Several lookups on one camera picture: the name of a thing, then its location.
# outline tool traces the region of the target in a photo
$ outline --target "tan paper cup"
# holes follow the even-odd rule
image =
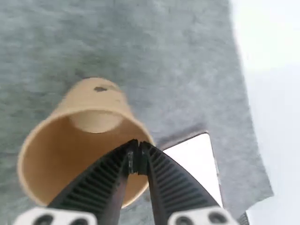
[[[89,165],[131,139],[154,144],[116,84],[85,79],[26,138],[18,160],[21,185],[36,203],[47,205]],[[130,175],[122,207],[147,187],[146,176]]]

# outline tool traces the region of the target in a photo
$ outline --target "hole in cup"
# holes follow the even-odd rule
[[[94,90],[96,92],[102,92],[102,91],[106,91],[107,89],[106,88],[103,88],[103,87],[95,87]]]

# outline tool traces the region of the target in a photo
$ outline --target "white surface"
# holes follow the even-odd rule
[[[251,225],[296,224],[300,202],[300,2],[232,0],[235,37],[260,152],[275,196]]]
[[[223,206],[210,136],[198,135],[168,148],[165,154],[185,168]]]

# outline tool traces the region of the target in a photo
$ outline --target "cup rim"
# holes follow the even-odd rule
[[[50,123],[59,120],[61,118],[70,116],[72,114],[76,114],[76,113],[82,113],[82,112],[86,112],[86,111],[100,111],[100,112],[105,112],[105,113],[114,113],[117,114],[119,116],[122,116],[123,118],[129,120],[130,122],[134,123],[136,126],[138,126],[142,132],[144,132],[144,134],[147,136],[148,141],[154,144],[153,138],[151,137],[150,133],[147,131],[147,129],[144,127],[144,125],[137,120],[135,117],[127,115],[126,113],[120,112],[120,111],[116,111],[110,108],[104,108],[104,107],[85,107],[85,108],[72,108],[72,109],[66,109],[63,112],[56,112],[54,114],[49,115],[45,120],[41,121],[38,125],[36,125],[28,134],[28,136],[26,137],[22,147],[21,147],[21,151],[19,153],[18,156],[18,161],[17,161],[17,174],[18,174],[18,178],[19,178],[19,182],[23,188],[23,190],[25,191],[25,193],[32,199],[34,200],[34,202],[36,202],[39,205],[42,206],[46,206],[46,204],[44,202],[42,202],[38,197],[36,197],[34,195],[34,193],[30,190],[29,185],[25,179],[25,176],[23,175],[23,165],[24,165],[24,156],[25,153],[27,152],[28,146],[30,145],[30,143],[33,141],[33,139],[35,138],[36,134],[39,133],[42,129],[44,129],[45,127],[47,127]],[[139,196],[141,196],[141,194],[148,188],[149,183],[147,182],[144,187],[134,196],[134,198],[131,201],[128,201],[126,204],[122,205],[122,208],[127,207],[128,205],[130,205],[131,203],[133,203]]]

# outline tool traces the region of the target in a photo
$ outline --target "white paper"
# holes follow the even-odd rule
[[[185,168],[223,206],[213,150],[208,134],[198,135],[164,151]]]

